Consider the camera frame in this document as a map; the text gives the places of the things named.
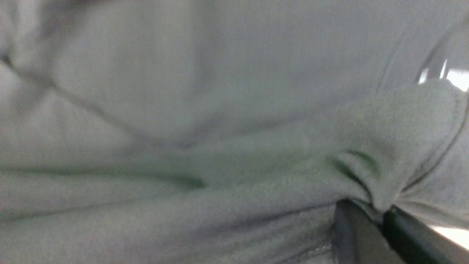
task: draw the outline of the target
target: gray fabric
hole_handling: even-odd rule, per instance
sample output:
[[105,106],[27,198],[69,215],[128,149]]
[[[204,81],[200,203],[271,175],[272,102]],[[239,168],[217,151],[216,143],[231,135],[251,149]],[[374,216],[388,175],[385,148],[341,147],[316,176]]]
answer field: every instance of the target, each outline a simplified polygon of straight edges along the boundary
[[0,2],[4,263],[328,263],[343,198],[469,226],[467,97],[408,85],[467,1],[64,3]]

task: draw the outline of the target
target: gray sweatshirt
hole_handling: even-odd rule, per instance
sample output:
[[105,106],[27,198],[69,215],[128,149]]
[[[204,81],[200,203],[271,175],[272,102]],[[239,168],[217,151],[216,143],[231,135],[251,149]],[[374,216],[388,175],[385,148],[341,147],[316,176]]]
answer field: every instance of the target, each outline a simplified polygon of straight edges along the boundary
[[1,1],[0,263],[333,263],[341,199],[469,227],[467,1]]

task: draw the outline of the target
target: seam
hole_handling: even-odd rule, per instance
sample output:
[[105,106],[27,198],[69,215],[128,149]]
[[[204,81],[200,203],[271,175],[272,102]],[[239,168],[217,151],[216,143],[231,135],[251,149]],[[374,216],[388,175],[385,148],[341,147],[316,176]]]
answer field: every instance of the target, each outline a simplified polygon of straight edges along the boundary
[[430,155],[429,158],[423,162],[420,167],[416,170],[414,175],[418,175],[415,178],[411,179],[411,182],[407,184],[405,188],[402,189],[402,195],[405,196],[406,192],[412,189],[415,185],[424,181],[427,175],[441,162],[442,157],[444,157],[451,147],[454,145],[456,139],[461,134],[465,124],[468,120],[469,104],[467,103],[467,96],[458,96],[456,89],[453,90],[453,96],[456,98],[456,106],[453,114],[453,121],[451,124],[451,129],[446,134],[445,139],[437,148],[437,150]]

